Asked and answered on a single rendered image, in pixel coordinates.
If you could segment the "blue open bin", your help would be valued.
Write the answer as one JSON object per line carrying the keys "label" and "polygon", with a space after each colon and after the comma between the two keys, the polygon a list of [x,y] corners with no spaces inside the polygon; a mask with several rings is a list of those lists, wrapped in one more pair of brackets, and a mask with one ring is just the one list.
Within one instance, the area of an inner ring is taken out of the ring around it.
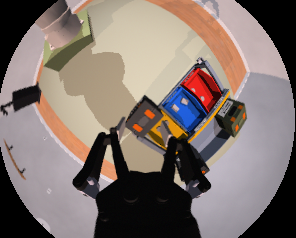
{"label": "blue open bin", "polygon": [[[187,105],[182,104],[180,102],[181,97],[189,100]],[[179,108],[179,111],[177,113],[171,109],[171,106],[173,103],[176,106],[178,106],[178,108]],[[189,133],[191,133],[202,122],[202,120],[207,116],[206,112],[204,111],[202,106],[199,104],[197,99],[182,87],[177,87],[176,90],[162,104],[162,106],[167,111],[169,110],[172,114],[169,111],[168,112],[174,118],[176,117],[178,120],[180,120],[180,122],[179,122],[175,118],[182,126],[184,125],[183,127],[185,129],[188,128],[188,130],[187,129],[186,130],[188,132],[190,131]]]}

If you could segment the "yellow bin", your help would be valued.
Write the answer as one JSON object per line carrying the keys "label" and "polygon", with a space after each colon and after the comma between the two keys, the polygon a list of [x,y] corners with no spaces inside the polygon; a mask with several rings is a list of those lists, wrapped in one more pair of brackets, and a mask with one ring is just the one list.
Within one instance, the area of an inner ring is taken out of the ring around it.
{"label": "yellow bin", "polygon": [[[163,113],[164,117],[161,120],[168,120],[169,121],[169,129],[171,130],[172,134],[174,136],[177,137],[178,140],[181,140],[181,138],[186,138],[188,136],[188,134],[186,134],[186,131],[183,131],[183,128],[181,126],[179,126],[173,119],[171,120],[165,113],[164,111],[159,108],[161,110],[161,112]],[[164,149],[167,149],[167,147],[165,147],[164,141],[162,139],[162,136],[160,134],[160,132],[158,132],[156,130],[156,128],[158,126],[160,126],[161,124],[161,120],[148,132],[148,135],[151,137],[151,139],[158,145],[160,145],[161,147],[163,147]],[[173,123],[174,124],[173,124]],[[180,129],[180,130],[179,130]],[[184,134],[185,133],[185,134]]]}

